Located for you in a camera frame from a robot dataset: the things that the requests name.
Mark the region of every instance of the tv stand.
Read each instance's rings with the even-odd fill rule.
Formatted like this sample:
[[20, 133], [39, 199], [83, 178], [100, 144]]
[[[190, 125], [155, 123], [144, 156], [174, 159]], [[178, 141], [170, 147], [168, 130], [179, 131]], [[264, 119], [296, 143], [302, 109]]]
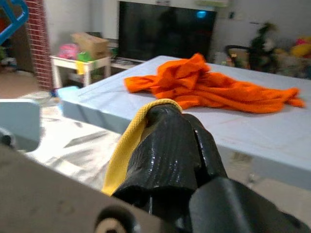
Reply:
[[133, 68], [143, 62], [130, 61], [125, 58], [111, 59], [111, 75]]

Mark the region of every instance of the table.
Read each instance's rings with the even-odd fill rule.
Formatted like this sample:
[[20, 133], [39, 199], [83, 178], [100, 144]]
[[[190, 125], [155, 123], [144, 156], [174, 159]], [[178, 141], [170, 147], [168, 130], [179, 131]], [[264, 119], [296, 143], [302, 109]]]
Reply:
[[[159, 56], [146, 63], [78, 90], [64, 100], [64, 115], [123, 133], [136, 111], [155, 98], [149, 93], [130, 94], [123, 79], [156, 74], [156, 68], [176, 58]], [[196, 107], [186, 110], [200, 119], [221, 150], [252, 156], [254, 171], [264, 177], [311, 189], [311, 81], [246, 69], [210, 64], [213, 71], [237, 80], [269, 88], [297, 86], [307, 108], [286, 105], [274, 114], [251, 114], [224, 109]]]
[[[60, 88], [63, 86], [62, 79], [59, 73], [59, 67], [65, 67], [70, 69], [77, 69], [76, 61], [60, 58], [57, 56], [50, 56], [53, 70], [54, 88]], [[110, 76], [110, 57], [104, 57], [92, 62], [83, 62], [84, 64], [84, 86], [91, 84], [91, 71], [97, 68], [105, 67], [105, 77]]]

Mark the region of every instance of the pink toy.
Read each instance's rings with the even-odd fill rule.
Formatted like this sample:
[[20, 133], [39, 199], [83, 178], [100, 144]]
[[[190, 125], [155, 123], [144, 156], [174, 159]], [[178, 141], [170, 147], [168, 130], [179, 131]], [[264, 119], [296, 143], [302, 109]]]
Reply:
[[296, 41], [296, 45], [303, 45], [303, 44], [307, 44], [308, 41], [303, 39], [303, 38], [299, 38], [297, 41]]
[[76, 60], [79, 47], [75, 44], [64, 44], [59, 48], [58, 57]]

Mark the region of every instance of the orange towel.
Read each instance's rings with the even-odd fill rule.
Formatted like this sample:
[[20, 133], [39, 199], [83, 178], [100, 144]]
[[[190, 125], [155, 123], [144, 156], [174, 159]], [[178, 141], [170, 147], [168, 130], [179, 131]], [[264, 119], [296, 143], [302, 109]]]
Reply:
[[193, 106], [224, 108], [251, 113], [273, 113], [284, 104], [305, 107], [298, 88], [268, 89], [250, 82], [234, 80], [222, 73], [210, 72], [204, 57], [169, 61], [157, 75], [130, 77], [124, 80], [128, 91], [149, 90], [158, 99], [169, 98], [183, 109]]

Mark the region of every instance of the screw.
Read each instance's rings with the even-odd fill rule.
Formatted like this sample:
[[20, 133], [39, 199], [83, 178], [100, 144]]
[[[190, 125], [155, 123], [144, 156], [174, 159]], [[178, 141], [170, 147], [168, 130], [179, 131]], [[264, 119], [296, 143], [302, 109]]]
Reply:
[[127, 233], [127, 232], [117, 219], [106, 218], [98, 224], [95, 233]]

